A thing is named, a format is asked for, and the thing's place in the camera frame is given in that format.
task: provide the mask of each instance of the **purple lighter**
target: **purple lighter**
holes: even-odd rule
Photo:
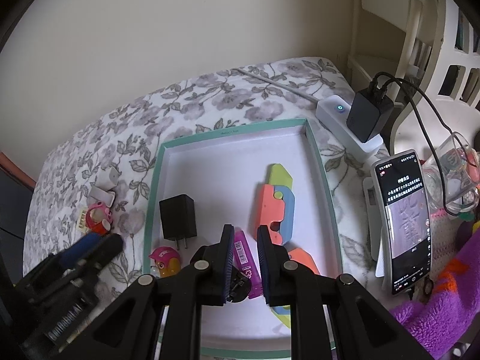
[[[251,281],[251,290],[248,294],[248,299],[259,297],[263,294],[262,281],[258,274],[257,267],[255,266],[255,261],[251,256],[250,248],[248,247],[248,242],[243,230],[235,228],[234,245],[237,267]]]

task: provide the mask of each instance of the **tray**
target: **tray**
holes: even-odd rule
[[[202,245],[220,240],[224,224],[242,228],[258,267],[251,236],[256,197],[266,183],[269,165],[280,163],[293,178],[295,214],[291,246],[311,254],[324,276],[343,271],[337,221],[325,168],[306,119],[284,119],[224,128],[165,142],[159,148],[145,224],[143,273],[150,273],[148,255],[163,239],[158,202],[186,193],[195,201],[197,237],[180,243],[182,265]],[[290,356],[290,329],[265,298],[202,308],[202,354],[267,359]]]

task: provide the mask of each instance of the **floral bedsheet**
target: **floral bedsheet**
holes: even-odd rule
[[[350,86],[325,58],[292,58],[243,69],[320,101],[334,94],[349,103],[353,100]],[[141,273],[150,183],[162,142],[246,123],[306,117],[314,129],[333,195],[344,270],[381,297],[370,256],[362,190],[369,165],[345,152],[315,118],[315,108],[315,101],[231,69],[160,88],[100,117],[45,160],[28,214],[23,273],[82,236],[75,229],[76,221],[81,207],[90,203],[87,197],[97,172],[115,167],[121,175],[114,189],[113,231],[122,235],[125,247],[100,274],[100,303],[93,316],[97,315]],[[377,156],[385,154],[383,148]]]

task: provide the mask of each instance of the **orange patch on fabric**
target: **orange patch on fabric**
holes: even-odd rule
[[[445,269],[443,269],[443,271],[438,275],[438,280],[445,279],[445,281],[435,286],[433,292],[449,291],[457,293],[457,281],[455,280],[455,276],[453,276],[453,274],[462,275],[467,271],[468,268],[469,266],[462,263],[459,259],[452,259],[447,264]]]

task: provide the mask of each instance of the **phone screen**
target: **phone screen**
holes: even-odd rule
[[[430,271],[430,218],[422,172],[415,153],[375,167],[387,217],[392,254],[392,294]]]

